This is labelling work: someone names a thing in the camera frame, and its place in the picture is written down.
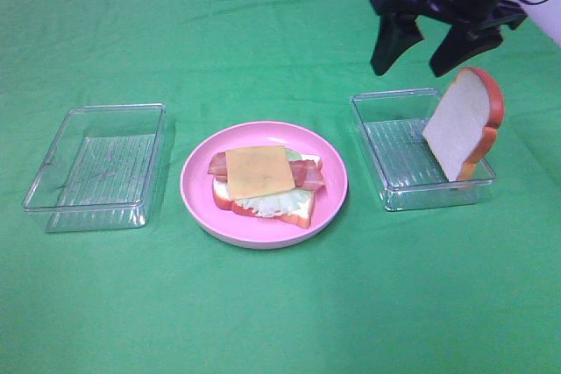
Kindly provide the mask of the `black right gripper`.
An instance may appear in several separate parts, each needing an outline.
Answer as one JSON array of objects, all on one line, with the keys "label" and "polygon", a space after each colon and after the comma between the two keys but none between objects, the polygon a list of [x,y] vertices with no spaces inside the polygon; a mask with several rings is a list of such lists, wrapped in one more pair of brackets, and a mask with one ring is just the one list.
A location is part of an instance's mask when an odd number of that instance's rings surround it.
[{"label": "black right gripper", "polygon": [[436,77],[498,47],[502,36],[497,27],[507,25],[514,30],[526,18],[520,6],[507,0],[370,0],[370,3],[380,16],[371,58],[378,76],[385,74],[411,46],[423,41],[416,23],[419,16],[452,25],[430,58],[430,68]]}]

